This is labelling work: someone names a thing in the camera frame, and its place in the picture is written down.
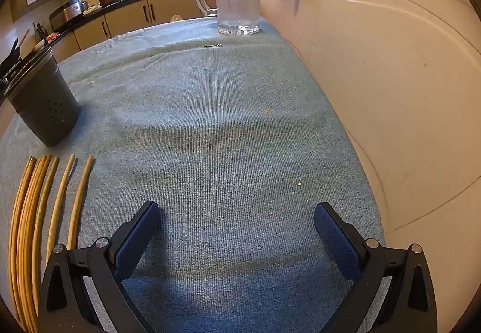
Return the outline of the lower kitchen cabinets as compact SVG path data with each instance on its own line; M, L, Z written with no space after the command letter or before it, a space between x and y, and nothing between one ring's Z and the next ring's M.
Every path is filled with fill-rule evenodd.
M52 52L60 63L110 38L168 23L175 16L190 20L203 14L196 0L121 0L74 22L53 41Z

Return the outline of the dark grey utensil holder cup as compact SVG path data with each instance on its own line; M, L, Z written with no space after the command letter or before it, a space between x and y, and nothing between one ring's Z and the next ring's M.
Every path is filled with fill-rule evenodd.
M50 47L1 67L1 100L7 100L34 135L54 147L72 130L81 107Z

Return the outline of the blue-grey table cloth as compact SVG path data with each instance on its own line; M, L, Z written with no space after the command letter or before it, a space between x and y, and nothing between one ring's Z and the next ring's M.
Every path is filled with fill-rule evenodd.
M330 203L365 238L378 207L336 112L268 23L247 37L212 19L109 39L64 60L81 114L50 150L76 156L65 240L86 158L78 244L147 200L159 231L124 287L157 332L319 332L347 295L313 222Z

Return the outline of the black wok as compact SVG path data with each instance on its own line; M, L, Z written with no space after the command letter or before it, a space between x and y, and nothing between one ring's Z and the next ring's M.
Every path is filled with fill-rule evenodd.
M14 44L11 48L11 52L9 53L9 55L7 55L5 60L1 62L1 64L0 64L0 78L1 79L4 79L7 76L8 72L10 72L10 70L13 68L13 66L19 61L21 46L22 46L22 44L23 44L23 42L26 39L28 34L29 34L29 30L27 30L24 33L24 36L22 37L22 39L20 39L20 40L16 39L16 41L14 41Z

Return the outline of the silver rice cooker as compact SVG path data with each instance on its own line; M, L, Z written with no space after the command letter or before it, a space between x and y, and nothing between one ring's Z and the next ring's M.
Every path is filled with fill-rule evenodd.
M60 31L70 21L83 14L82 0L69 0L49 15L51 28L54 32Z

